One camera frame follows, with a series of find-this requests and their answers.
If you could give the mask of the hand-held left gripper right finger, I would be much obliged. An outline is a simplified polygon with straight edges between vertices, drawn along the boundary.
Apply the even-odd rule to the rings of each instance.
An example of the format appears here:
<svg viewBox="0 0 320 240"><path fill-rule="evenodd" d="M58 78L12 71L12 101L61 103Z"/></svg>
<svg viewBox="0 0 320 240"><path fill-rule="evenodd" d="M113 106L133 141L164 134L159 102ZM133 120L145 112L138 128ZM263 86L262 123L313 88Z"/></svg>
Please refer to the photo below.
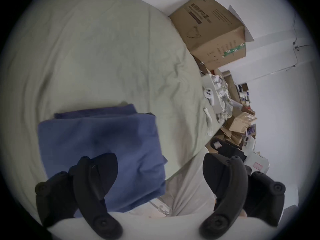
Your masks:
<svg viewBox="0 0 320 240"><path fill-rule="evenodd" d="M261 171L252 172L239 156L227 158L218 153L204 156L204 179L217 201L214 212L199 227L205 239L222 237L244 210L248 217L258 218L277 227L285 202L286 187Z"/></svg>

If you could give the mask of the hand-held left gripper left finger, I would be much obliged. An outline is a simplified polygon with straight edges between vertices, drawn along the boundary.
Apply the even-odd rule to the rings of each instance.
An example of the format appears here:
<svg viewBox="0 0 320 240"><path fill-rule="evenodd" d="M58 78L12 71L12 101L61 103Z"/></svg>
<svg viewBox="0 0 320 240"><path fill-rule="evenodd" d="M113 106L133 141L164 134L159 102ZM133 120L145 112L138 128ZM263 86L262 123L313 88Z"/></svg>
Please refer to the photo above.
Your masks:
<svg viewBox="0 0 320 240"><path fill-rule="evenodd" d="M119 239L121 224L107 211L105 196L118 176L115 154L84 156L69 171L61 171L35 187L36 207L42 226L49 228L74 218L79 210L88 225L103 239Z"/></svg>

